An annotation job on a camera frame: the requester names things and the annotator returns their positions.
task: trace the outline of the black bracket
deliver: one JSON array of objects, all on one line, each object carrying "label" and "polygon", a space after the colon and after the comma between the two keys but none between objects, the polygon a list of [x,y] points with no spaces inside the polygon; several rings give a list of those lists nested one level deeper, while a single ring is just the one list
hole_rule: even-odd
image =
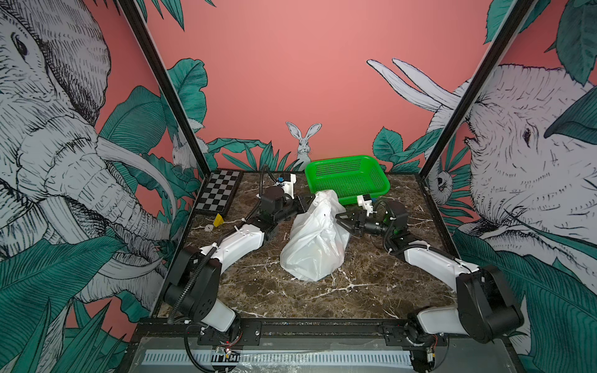
[{"label": "black bracket", "polygon": [[[241,339],[234,345],[238,346],[259,346],[259,340],[261,337],[261,322],[253,320],[241,320],[242,331]],[[203,334],[197,338],[197,344],[199,346],[218,346],[222,342],[221,333],[214,328],[205,328],[202,331]]]}]

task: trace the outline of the black cable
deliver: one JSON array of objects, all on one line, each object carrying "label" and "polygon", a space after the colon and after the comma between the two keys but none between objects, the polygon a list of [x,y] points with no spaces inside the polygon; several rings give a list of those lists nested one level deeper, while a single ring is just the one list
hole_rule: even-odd
[{"label": "black cable", "polygon": [[186,330],[184,331],[184,349],[186,350],[187,356],[189,357],[190,362],[200,371],[202,371],[203,373],[218,373],[218,371],[212,371],[211,369],[208,369],[204,366],[202,366],[201,364],[199,364],[197,362],[197,360],[195,360],[195,358],[193,357],[193,353],[190,350],[190,346],[189,346],[189,328],[191,326],[199,326],[199,325],[194,325],[194,324],[189,324],[186,327]]},{"label": "black cable", "polygon": [[450,260],[454,260],[455,261],[455,257],[453,257],[452,255],[448,254],[447,252],[443,252],[440,249],[436,249],[433,246],[427,246],[423,243],[409,243],[408,246],[406,247],[406,249],[428,249],[429,251],[433,251],[436,252],[439,255],[443,255],[444,257],[450,259]]},{"label": "black cable", "polygon": [[183,291],[180,293],[180,296],[178,299],[176,299],[176,303],[174,303],[174,306],[172,307],[172,309],[170,310],[170,314],[168,315],[168,324],[172,325],[174,323],[174,317],[176,316],[176,313],[178,312],[180,305],[183,304],[184,298],[186,297],[186,295],[189,293],[189,291],[191,290],[191,288],[193,287],[193,285],[195,284],[195,282],[197,281],[197,278],[199,277],[199,275],[201,274],[201,271],[203,271],[203,268],[205,267],[205,265],[207,264],[208,260],[211,258],[212,255],[214,255],[214,253],[216,252],[216,250],[218,249],[218,246],[220,246],[220,244],[218,243],[217,246],[212,247],[211,250],[207,253],[206,256],[204,256],[201,261],[199,262],[199,264],[195,267],[195,270],[193,271],[193,273],[191,273],[191,276],[189,278],[189,281],[187,282],[187,284],[184,286]]},{"label": "black cable", "polygon": [[432,372],[435,372],[440,365],[442,365],[446,361],[446,357],[448,356],[448,351],[450,350],[450,335],[448,334],[448,347],[446,348],[446,353],[444,354],[444,358],[439,362],[439,364],[435,365]]},{"label": "black cable", "polygon": [[269,169],[269,166],[268,166],[268,165],[264,165],[264,166],[261,168],[261,172],[263,172],[263,171],[265,171],[265,170],[267,170],[267,174],[269,175],[269,177],[272,179],[272,181],[273,181],[274,183],[278,182],[278,181],[277,181],[277,179],[276,179],[276,178],[273,176],[273,174],[272,174],[272,170],[270,170],[270,169]]}]

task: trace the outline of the brown marble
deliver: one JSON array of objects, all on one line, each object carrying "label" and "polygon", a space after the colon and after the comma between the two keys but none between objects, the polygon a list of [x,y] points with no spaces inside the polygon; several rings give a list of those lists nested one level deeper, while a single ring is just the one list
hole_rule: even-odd
[{"label": "brown marble", "polygon": [[[424,197],[411,175],[389,175],[387,198],[401,201],[409,210],[413,234],[442,249],[439,233]],[[198,215],[186,245],[200,248],[247,214],[257,201],[258,174],[245,174],[226,217],[227,223],[206,232],[212,217]],[[307,193],[304,175],[297,175],[295,194]],[[418,267],[403,263],[381,249],[380,238],[351,238],[344,264],[318,282],[295,279],[279,264],[288,242],[292,221],[284,222],[274,240],[249,253],[222,274],[219,299],[243,317],[404,318],[425,306],[454,303],[454,294],[441,281]],[[160,316],[167,315],[162,305]]]}]

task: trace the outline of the pink wall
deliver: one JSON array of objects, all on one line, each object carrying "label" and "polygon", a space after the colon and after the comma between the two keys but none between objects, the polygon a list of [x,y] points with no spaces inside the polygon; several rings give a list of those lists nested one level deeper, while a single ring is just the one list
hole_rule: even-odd
[{"label": "pink wall", "polygon": [[322,123],[310,140],[315,160],[371,155],[383,126],[399,132],[405,147],[421,137],[433,113],[400,98],[366,61],[390,67],[400,58],[451,91],[487,49],[490,2],[244,0],[214,1],[214,8],[182,0],[184,30],[163,7],[164,19],[146,7],[166,68],[182,58],[205,63],[208,110],[199,137],[273,141],[283,155],[297,150],[286,121],[303,135]]}]

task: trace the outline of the green leaf illustration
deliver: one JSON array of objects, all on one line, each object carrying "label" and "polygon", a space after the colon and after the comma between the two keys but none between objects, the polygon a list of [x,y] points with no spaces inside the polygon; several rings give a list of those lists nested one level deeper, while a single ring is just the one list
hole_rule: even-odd
[{"label": "green leaf illustration", "polygon": [[465,146],[464,148],[462,148],[462,150],[459,151],[458,154],[455,155],[454,159],[452,159],[452,161],[450,162],[450,165],[448,166],[448,170],[456,167],[456,165],[459,164],[460,161],[462,161],[462,159],[464,158],[466,153],[468,153],[468,151],[469,151],[468,146]]},{"label": "green leaf illustration", "polygon": [[122,360],[122,357],[124,356],[124,352],[122,352],[120,354],[120,358],[118,358],[116,361],[116,365],[113,363],[114,357],[117,354],[116,349],[118,348],[118,346],[120,345],[120,343],[122,342],[122,340],[124,339],[124,335],[118,340],[119,343],[115,343],[112,348],[110,349],[110,351],[108,351],[108,354],[106,354],[104,356],[104,358],[101,361],[96,361],[96,363],[94,364],[95,370],[92,370],[92,373],[104,373],[106,372],[108,369],[115,369],[118,365],[120,365],[120,361]]},{"label": "green leaf illustration", "polygon": [[114,165],[114,168],[116,168],[116,170],[120,173],[127,186],[131,189],[132,193],[135,194],[137,191],[137,186],[139,185],[137,179],[134,178],[130,172],[128,172],[127,167],[122,163],[112,162],[112,165]]},{"label": "green leaf illustration", "polygon": [[549,126],[544,138],[560,134],[597,145],[597,87],[573,103]]},{"label": "green leaf illustration", "polygon": [[570,77],[585,84],[595,67],[597,57],[597,4],[575,7],[568,1],[556,37],[558,58]]},{"label": "green leaf illustration", "polygon": [[553,261],[552,267],[557,268],[564,273],[568,273],[570,276],[574,277],[577,281],[582,282],[578,278],[578,276],[574,272],[572,272],[570,269],[568,269],[568,267],[563,265],[562,262],[558,258],[556,258],[556,260]]},{"label": "green leaf illustration", "polygon": [[454,152],[454,146],[456,146],[456,136],[452,136],[452,139],[448,143],[448,150],[445,159],[445,170],[449,170],[450,160],[452,160],[452,153]]},{"label": "green leaf illustration", "polygon": [[141,8],[141,13],[143,13],[143,19],[147,22],[147,8],[145,7],[144,0],[137,0],[137,4],[139,4],[139,8]]},{"label": "green leaf illustration", "polygon": [[[168,69],[168,75],[172,80],[172,85],[178,94],[187,117],[202,123],[207,112],[205,94],[201,91],[202,88],[207,86],[207,73],[205,72],[203,62],[193,60],[192,58],[180,60],[174,67]],[[179,125],[176,119],[174,119],[174,114],[166,102],[164,95],[162,94],[161,97],[168,124],[168,132],[170,133],[170,138],[172,138],[174,134],[178,133]]]},{"label": "green leaf illustration", "polygon": [[33,330],[33,334],[21,352],[17,362],[13,365],[11,373],[35,373],[50,322],[50,301],[48,300],[44,312],[41,314],[35,330]]},{"label": "green leaf illustration", "polygon": [[278,157],[280,156],[280,151],[276,152],[276,155],[273,156],[272,158],[272,162],[269,165],[270,169],[276,169],[276,167],[278,167]]},{"label": "green leaf illustration", "polygon": [[185,209],[177,211],[176,218],[174,218],[172,226],[170,227],[170,237],[174,237],[180,228],[184,228],[184,225],[189,219],[189,215],[190,212]]},{"label": "green leaf illustration", "polygon": [[[168,183],[170,184],[170,187],[172,188],[172,191],[174,193],[174,197],[176,199],[181,198],[181,197],[191,197],[193,198],[193,195],[187,191],[187,184],[193,180],[194,183],[201,183],[199,180],[193,178],[188,177],[187,175],[183,174],[183,170],[181,166],[174,166],[172,163],[166,161],[164,158],[158,158],[157,156],[155,156],[154,154],[151,155],[143,155],[143,158],[145,158],[149,163],[151,163],[162,175],[164,175],[164,177],[166,178],[166,180],[168,180]],[[137,181],[139,182],[139,184],[141,184],[142,186],[144,186],[145,188],[149,189],[149,190],[153,190],[156,189],[159,193],[160,196],[162,196],[162,198],[168,198],[168,196],[166,195],[166,192],[164,191],[164,189],[162,188],[162,186],[153,179],[153,177],[147,175],[145,172],[140,171],[136,168],[133,167],[129,167],[126,166],[128,172],[131,173],[131,175],[137,179]]]},{"label": "green leaf illustration", "polygon": [[108,117],[100,136],[135,154],[149,153],[164,136],[166,121],[159,97],[138,86]]},{"label": "green leaf illustration", "polygon": [[240,167],[242,169],[244,169],[245,171],[256,171],[255,168],[251,168],[251,166],[247,165],[246,163],[240,161],[239,159],[234,158],[233,156],[230,156],[228,154],[222,154],[224,156],[224,158],[226,158],[228,161],[231,161],[235,166]]},{"label": "green leaf illustration", "polygon": [[95,349],[95,342],[109,306],[110,303],[105,305],[87,325],[81,328],[54,365],[52,373],[79,373],[81,371],[81,365],[87,361]]},{"label": "green leaf illustration", "polygon": [[292,171],[298,171],[298,170],[299,170],[299,168],[300,168],[302,165],[303,165],[303,163],[302,163],[302,162],[301,162],[301,163],[297,163],[297,164],[296,164],[294,167],[292,167]]},{"label": "green leaf illustration", "polygon": [[91,372],[91,370],[93,369],[93,364],[96,361],[96,359],[98,358],[98,356],[100,356],[101,348],[106,344],[106,340],[108,339],[108,336],[110,335],[111,331],[112,331],[112,329],[110,328],[110,330],[108,330],[108,332],[101,333],[101,332],[103,332],[103,330],[101,330],[101,332],[98,333],[98,336],[96,337],[96,342],[94,343],[94,345],[97,345],[97,347],[93,348],[93,351],[91,353],[91,356],[89,356],[89,358],[87,358],[86,360],[81,359],[83,362],[83,366],[81,367],[79,372],[81,372],[81,373],[90,373]]},{"label": "green leaf illustration", "polygon": [[[489,43],[496,37],[500,25],[508,13],[513,0],[493,0],[487,12],[487,37],[485,42]],[[549,5],[551,0],[538,0],[535,7],[529,13],[527,20],[522,25],[520,32],[524,31],[531,23],[533,23],[539,14]]]},{"label": "green leaf illustration", "polygon": [[419,161],[402,163],[392,167],[392,172],[413,172],[418,173],[420,168],[418,167]]},{"label": "green leaf illustration", "polygon": [[158,0],[151,0],[151,2],[153,2],[153,5],[158,10],[159,15],[162,16],[162,19],[164,19],[164,15],[162,14],[162,8],[159,7],[159,1]]},{"label": "green leaf illustration", "polygon": [[[75,300],[75,316],[77,318],[77,324],[79,328],[66,328],[64,329],[64,340],[63,340],[63,350],[65,350],[75,339],[75,337],[80,333],[81,329],[87,325],[91,321],[91,317],[87,313],[82,302]],[[107,355],[112,347],[115,347],[115,354],[112,356],[109,362],[110,368],[116,368],[124,353],[127,350],[128,343],[123,342],[122,339],[115,338],[109,334],[109,332],[100,329],[98,332],[98,336],[96,341],[94,342],[94,347],[96,350],[99,350],[98,359],[103,359],[103,356]]]},{"label": "green leaf illustration", "polygon": [[462,221],[455,219],[455,218],[451,218],[451,217],[442,216],[442,219],[443,219],[444,223],[452,224],[457,227],[460,227],[462,224],[464,224]]},{"label": "green leaf illustration", "polygon": [[526,373],[545,373],[533,363],[532,356],[518,355],[518,359],[521,361]]},{"label": "green leaf illustration", "polygon": [[429,149],[430,147],[435,145],[435,143],[438,142],[439,136],[442,134],[442,131],[442,128],[438,128],[437,130],[427,132],[425,135],[421,136],[418,140],[410,144],[404,150],[414,150],[415,152],[413,154],[413,157],[421,153],[424,153],[427,151],[427,149]]},{"label": "green leaf illustration", "polygon": [[245,151],[247,153],[247,162],[249,162],[249,165],[252,169],[257,169],[257,162],[255,161],[255,156],[253,155],[251,148],[249,148],[247,144],[245,144]]},{"label": "green leaf illustration", "polygon": [[453,179],[452,188],[454,190],[460,189],[460,188],[466,188],[468,186],[470,186],[469,178],[459,178],[458,180],[456,180],[456,178]]},{"label": "green leaf illustration", "polygon": [[395,166],[397,164],[403,163],[405,161],[408,161],[408,160],[414,158],[416,156],[415,154],[416,154],[416,149],[404,150],[403,152],[394,153],[390,157],[390,162],[393,163],[393,165]]},{"label": "green leaf illustration", "polygon": [[73,303],[75,308],[76,324],[79,326],[79,328],[83,328],[89,321],[91,321],[91,316],[89,316],[89,313],[87,312],[83,302],[75,300]]},{"label": "green leaf illustration", "polygon": [[462,197],[470,197],[470,190],[459,190],[458,192],[452,192],[450,198],[462,198]]},{"label": "green leaf illustration", "polygon": [[489,43],[496,37],[497,31],[500,28],[501,22],[508,13],[513,0],[493,0],[487,12],[487,35],[485,42]]},{"label": "green leaf illustration", "polygon": [[76,245],[52,245],[41,240],[27,250],[0,261],[0,366],[17,356],[33,334],[48,298],[51,319],[106,264],[112,254],[125,248],[120,240],[98,237]]},{"label": "green leaf illustration", "polygon": [[172,240],[160,240],[157,244],[159,246],[159,256],[166,261],[166,267],[169,267],[170,262],[176,253],[177,245]]},{"label": "green leaf illustration", "polygon": [[162,4],[184,30],[183,8],[180,5],[180,0],[162,0]]},{"label": "green leaf illustration", "polygon": [[232,153],[242,153],[245,151],[245,144],[249,148],[260,147],[265,148],[266,145],[259,140],[241,140],[238,138],[217,138],[207,144],[210,153],[217,153],[221,148],[230,150]]},{"label": "green leaf illustration", "polygon": [[518,301],[526,295],[532,326],[532,363],[545,372],[591,373],[597,361],[597,295],[568,274],[536,259],[494,251],[487,242],[456,230],[463,260],[493,264]]},{"label": "green leaf illustration", "polygon": [[218,162],[216,161],[214,153],[203,153],[203,156],[205,156],[205,160],[207,161],[210,171],[214,171],[216,168],[218,168]]},{"label": "green leaf illustration", "polygon": [[440,212],[443,215],[447,215],[447,216],[466,216],[466,217],[472,218],[472,216],[468,212],[466,212],[465,210],[458,209],[458,208],[438,207],[438,209],[440,210]]},{"label": "green leaf illustration", "polygon": [[554,50],[556,48],[556,42],[554,41],[543,53],[547,53],[550,50]]},{"label": "green leaf illustration", "polygon": [[450,171],[450,174],[461,177],[470,177],[470,164],[462,165],[456,169],[453,169]]},{"label": "green leaf illustration", "polygon": [[129,291],[121,291],[116,296],[121,301],[120,310],[127,314],[130,322],[139,322],[142,317],[149,316],[149,311]]},{"label": "green leaf illustration", "polygon": [[284,171],[284,166],[286,166],[286,160],[288,159],[289,155],[290,155],[290,152],[286,153],[286,155],[282,158],[282,160],[278,164],[278,169],[276,171]]},{"label": "green leaf illustration", "polygon": [[270,169],[272,169],[272,159],[273,159],[273,147],[272,142],[270,141],[269,144],[261,152],[261,156],[259,157],[259,169],[262,169],[263,166],[268,165]]},{"label": "green leaf illustration", "polygon": [[460,166],[450,171],[450,174],[454,175],[452,178],[454,190],[470,186],[470,165]]},{"label": "green leaf illustration", "polygon": [[588,242],[588,241],[583,241],[583,240],[577,239],[577,238],[569,238],[569,237],[554,235],[553,233],[549,233],[549,232],[544,232],[542,230],[533,228],[530,225],[524,223],[523,221],[519,220],[511,213],[509,213],[507,211],[506,211],[506,213],[508,215],[510,215],[515,221],[517,221],[520,224],[524,225],[525,227],[531,229],[536,234],[543,236],[545,238],[548,238],[557,243],[561,243],[562,245],[571,247],[575,250],[578,250],[578,251],[582,252],[583,254],[586,254],[586,255],[592,257],[593,259],[597,259],[597,245],[595,245],[594,243]]},{"label": "green leaf illustration", "polygon": [[449,199],[448,202],[446,203],[446,205],[452,206],[452,207],[464,207],[464,208],[467,208],[469,210],[474,210],[473,206],[471,206],[469,204],[466,204],[466,203],[464,203],[462,201],[458,201],[456,199]]},{"label": "green leaf illustration", "polygon": [[373,141],[373,155],[380,161],[390,162],[390,157],[402,151],[402,136],[383,127]]}]

